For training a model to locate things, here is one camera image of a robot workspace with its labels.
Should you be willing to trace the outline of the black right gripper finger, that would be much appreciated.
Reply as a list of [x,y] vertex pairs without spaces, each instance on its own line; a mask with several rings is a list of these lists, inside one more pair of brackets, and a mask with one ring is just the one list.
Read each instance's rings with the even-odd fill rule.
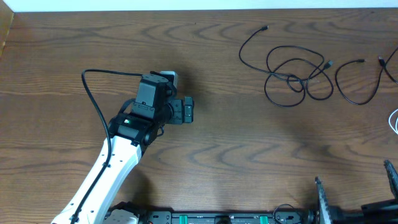
[[318,223],[332,224],[333,220],[330,215],[328,199],[319,177],[315,177],[315,184],[318,192]]
[[389,160],[384,161],[384,167],[387,172],[387,177],[389,179],[389,186],[391,189],[391,192],[394,196],[395,199],[397,199],[397,171],[395,167],[393,166],[392,162]]

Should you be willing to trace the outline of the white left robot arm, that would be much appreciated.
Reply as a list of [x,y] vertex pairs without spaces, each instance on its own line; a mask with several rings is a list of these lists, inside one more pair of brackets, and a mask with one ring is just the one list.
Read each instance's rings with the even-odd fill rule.
[[127,175],[138,165],[146,147],[160,136],[158,130],[163,126],[151,125],[134,113],[126,114],[129,105],[132,110],[142,107],[135,99],[122,105],[107,127],[108,135],[94,166],[53,223],[103,223]]

